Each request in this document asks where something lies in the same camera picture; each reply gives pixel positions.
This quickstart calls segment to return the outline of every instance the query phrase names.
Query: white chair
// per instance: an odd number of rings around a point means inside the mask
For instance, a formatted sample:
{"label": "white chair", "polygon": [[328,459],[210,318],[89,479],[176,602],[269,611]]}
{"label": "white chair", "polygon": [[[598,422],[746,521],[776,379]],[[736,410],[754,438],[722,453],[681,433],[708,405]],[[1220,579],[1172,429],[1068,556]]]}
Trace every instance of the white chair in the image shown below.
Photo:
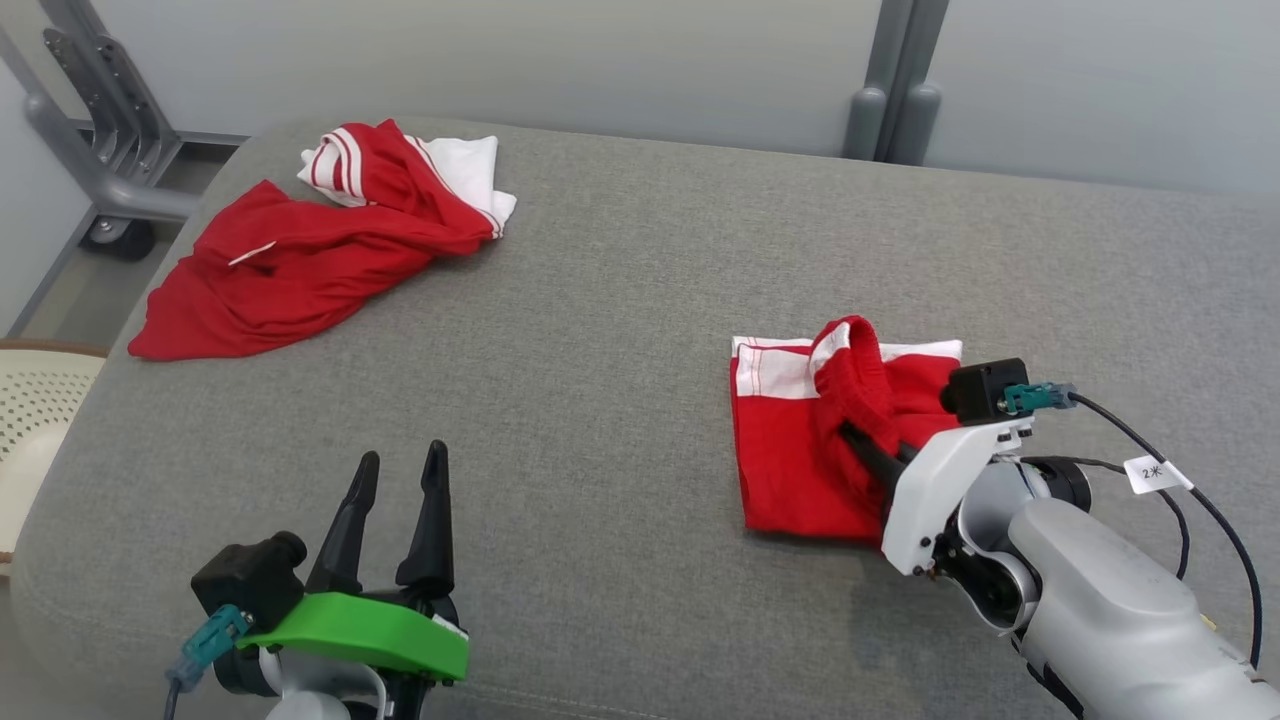
{"label": "white chair", "polygon": [[106,350],[0,340],[0,578]]}

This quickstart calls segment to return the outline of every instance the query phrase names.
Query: black cable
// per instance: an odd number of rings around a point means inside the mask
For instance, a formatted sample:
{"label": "black cable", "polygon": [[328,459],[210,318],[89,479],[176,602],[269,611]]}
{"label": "black cable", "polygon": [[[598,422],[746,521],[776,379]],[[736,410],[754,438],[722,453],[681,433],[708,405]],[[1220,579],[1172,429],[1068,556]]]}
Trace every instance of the black cable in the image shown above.
{"label": "black cable", "polygon": [[[1139,436],[1133,428],[1126,425],[1124,420],[1116,418],[1106,407],[1098,405],[1097,402],[1093,402],[1092,400],[1084,397],[1078,392],[1069,392],[1066,393],[1066,397],[1069,400],[1079,402],[1080,405],[1088,407],[1089,410],[1093,410],[1103,419],[1106,419],[1108,423],[1111,423],[1116,428],[1120,428],[1120,432],[1129,436],[1129,439],[1138,443],[1138,447],[1147,451],[1147,455],[1149,455],[1153,460],[1156,460],[1156,462],[1160,464],[1169,462],[1169,459],[1165,457],[1164,454],[1156,450],[1156,447],[1152,446],[1149,442],[1147,442],[1146,438]],[[1254,669],[1257,669],[1258,661],[1261,660],[1262,656],[1262,588],[1258,584],[1258,573],[1257,570],[1253,569],[1253,560],[1249,557],[1249,551],[1244,547],[1244,541],[1240,539],[1240,536],[1235,532],[1235,528],[1231,527],[1231,523],[1226,520],[1226,516],[1222,515],[1222,512],[1217,509],[1217,506],[1213,505],[1213,502],[1210,501],[1210,498],[1203,492],[1201,492],[1199,488],[1197,487],[1190,488],[1190,493],[1192,497],[1194,497],[1196,501],[1199,502],[1201,506],[1203,506],[1204,510],[1213,516],[1213,520],[1217,520],[1217,524],[1222,528],[1222,532],[1226,533],[1226,538],[1231,541],[1231,546],[1235,548],[1235,553],[1240,556],[1240,564],[1244,565],[1244,575],[1249,579],[1249,600],[1253,603],[1253,643],[1249,648],[1249,664],[1253,665]]]}
{"label": "black cable", "polygon": [[1178,557],[1178,573],[1176,573],[1178,579],[1181,580],[1183,578],[1187,577],[1187,562],[1192,557],[1192,533],[1190,529],[1187,527],[1187,515],[1183,515],[1183,509],[1178,506],[1178,501],[1174,500],[1174,496],[1169,495],[1167,491],[1161,489],[1156,492],[1158,492],[1160,497],[1164,498],[1165,505],[1167,505],[1169,509],[1174,511],[1174,518],[1178,518],[1178,532],[1183,534],[1183,551],[1181,555]]}
{"label": "black cable", "polygon": [[1235,533],[1235,528],[1226,521],[1226,518],[1217,506],[1199,488],[1192,488],[1190,492],[1192,497],[1198,500],[1204,506],[1204,510],[1217,520],[1217,524],[1222,525],[1222,532],[1226,533],[1228,539],[1235,547],[1235,553],[1240,556],[1240,562],[1244,564],[1244,574],[1249,578],[1249,596],[1253,598],[1253,647],[1249,650],[1249,664],[1257,670],[1258,660],[1262,655],[1262,588],[1258,585],[1258,573],[1253,569],[1253,561],[1249,560],[1249,551],[1244,548],[1244,541]]}
{"label": "black cable", "polygon": [[[1106,468],[1107,470],[1111,470],[1112,473],[1120,473],[1121,475],[1128,474],[1125,473],[1123,466],[1116,465],[1115,462],[1107,462],[1106,460],[1094,460],[1092,457],[1062,457],[1062,460],[1066,460],[1068,462],[1075,462],[1076,465],[1093,465],[1096,468]],[[1176,575],[1178,579],[1181,580],[1183,578],[1187,577],[1187,564],[1190,561],[1192,557],[1192,532],[1190,528],[1187,525],[1187,515],[1183,515],[1183,509],[1180,505],[1178,505],[1178,501],[1174,500],[1174,496],[1169,495],[1169,492],[1162,489],[1156,492],[1160,493],[1160,497],[1165,501],[1165,505],[1167,505],[1169,509],[1174,511],[1174,518],[1178,518],[1178,533],[1183,537],[1183,550],[1178,557]]]}
{"label": "black cable", "polygon": [[175,712],[178,712],[178,693],[182,691],[182,683],[177,679],[169,682],[169,698],[164,702],[164,720],[173,720]]}

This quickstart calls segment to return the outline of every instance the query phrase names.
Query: white wall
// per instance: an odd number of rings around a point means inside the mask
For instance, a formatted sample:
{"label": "white wall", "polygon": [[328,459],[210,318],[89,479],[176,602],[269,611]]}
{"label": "white wall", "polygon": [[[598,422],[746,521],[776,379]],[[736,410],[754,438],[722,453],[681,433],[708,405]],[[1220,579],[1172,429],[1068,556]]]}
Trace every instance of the white wall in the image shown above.
{"label": "white wall", "polygon": [[179,131],[434,114],[838,154],[879,0],[95,0]]}
{"label": "white wall", "polygon": [[0,63],[0,337],[8,334],[90,208],[88,197],[27,124],[26,96]]}
{"label": "white wall", "polygon": [[925,164],[1280,192],[1280,3],[955,0]]}

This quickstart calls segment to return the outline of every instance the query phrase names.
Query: red and white garment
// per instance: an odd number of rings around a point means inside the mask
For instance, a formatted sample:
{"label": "red and white garment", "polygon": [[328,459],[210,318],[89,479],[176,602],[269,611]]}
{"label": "red and white garment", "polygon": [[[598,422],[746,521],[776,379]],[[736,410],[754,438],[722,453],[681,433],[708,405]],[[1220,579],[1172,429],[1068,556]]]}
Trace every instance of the red and white garment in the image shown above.
{"label": "red and white garment", "polygon": [[300,177],[333,205],[262,181],[219,213],[147,299],[129,352],[241,357],[320,333],[438,256],[500,237],[516,206],[493,188],[498,141],[344,124],[303,152]]}
{"label": "red and white garment", "polygon": [[938,395],[957,340],[881,345],[856,315],[815,340],[735,337],[733,434],[746,527],[878,543],[884,488],[840,434],[847,421],[891,456],[956,427]]}
{"label": "red and white garment", "polygon": [[[429,142],[411,135],[403,137],[453,195],[493,220],[497,237],[502,237],[502,225],[516,209],[516,196],[493,188],[498,138],[492,135],[480,140],[438,137]],[[302,151],[298,179],[338,205],[367,205],[362,155],[351,131],[346,126],[337,128],[320,138],[320,147]]]}

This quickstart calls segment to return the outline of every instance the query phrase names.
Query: gray fabric surface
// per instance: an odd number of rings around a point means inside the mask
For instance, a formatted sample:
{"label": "gray fabric surface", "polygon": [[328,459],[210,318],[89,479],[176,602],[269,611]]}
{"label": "gray fabric surface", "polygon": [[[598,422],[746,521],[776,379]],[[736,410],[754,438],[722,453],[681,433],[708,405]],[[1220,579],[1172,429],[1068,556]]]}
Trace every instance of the gray fabric surface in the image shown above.
{"label": "gray fabric surface", "polygon": [[[248,142],[214,213],[337,119]],[[428,442],[451,447],[471,678],[439,717],[1065,717],[957,591],[869,550],[742,529],[730,337],[868,316],[886,341],[960,337],[1112,406],[1280,560],[1280,222],[1265,201],[406,119],[502,141],[507,237],[442,261],[320,337],[246,360],[113,352],[18,547],[42,662],[120,717],[159,711],[200,623],[191,574],[229,542],[319,546],[360,454],[383,483],[361,574],[389,584]],[[1123,460],[1080,410],[1030,451]],[[1176,525],[1120,478],[1096,514],[1166,565]],[[1189,575],[1248,644],[1244,577],[1189,505]],[[1280,659],[1268,621],[1263,670]],[[182,717],[261,716],[206,682]]]}

